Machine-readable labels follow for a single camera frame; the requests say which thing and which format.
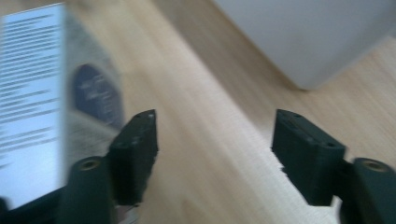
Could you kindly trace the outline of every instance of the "black plastic part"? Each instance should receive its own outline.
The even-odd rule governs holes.
[[[3,198],[0,198],[0,216],[6,212],[8,212],[8,206],[7,206],[6,200]]]
[[[55,223],[63,189],[57,189],[19,208],[0,215],[1,224]]]
[[[277,110],[272,150],[308,204],[332,203],[334,178],[345,146],[301,115]]]
[[[341,203],[339,219],[341,224],[371,224],[362,220],[361,212],[354,203]]]
[[[137,206],[143,201],[157,153],[155,110],[135,115],[106,155],[118,204]]]
[[[57,224],[117,223],[107,160],[89,157],[73,165]]]
[[[363,223],[396,223],[396,174],[385,163],[357,158],[351,188]]]

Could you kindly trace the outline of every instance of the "light wood grain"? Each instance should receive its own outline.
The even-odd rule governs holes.
[[[0,13],[55,1],[0,0]],[[335,223],[271,153],[277,108],[396,167],[396,40],[317,91],[295,89],[208,0],[74,0],[122,73],[126,114],[155,108],[161,153],[140,223]]]

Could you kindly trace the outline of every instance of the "cardboard box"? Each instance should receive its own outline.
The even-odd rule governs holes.
[[[2,23],[0,197],[12,209],[63,187],[74,162],[104,156],[124,123],[120,76],[65,5]]]

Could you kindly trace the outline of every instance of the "white label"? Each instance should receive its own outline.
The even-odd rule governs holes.
[[[3,18],[0,197],[19,207],[61,187],[62,5]]]

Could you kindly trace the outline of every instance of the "white box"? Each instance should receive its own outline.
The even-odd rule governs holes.
[[[214,1],[306,90],[339,74],[396,31],[394,0]]]
[[[19,207],[104,156],[123,126],[120,76],[63,4],[3,18],[0,197]]]

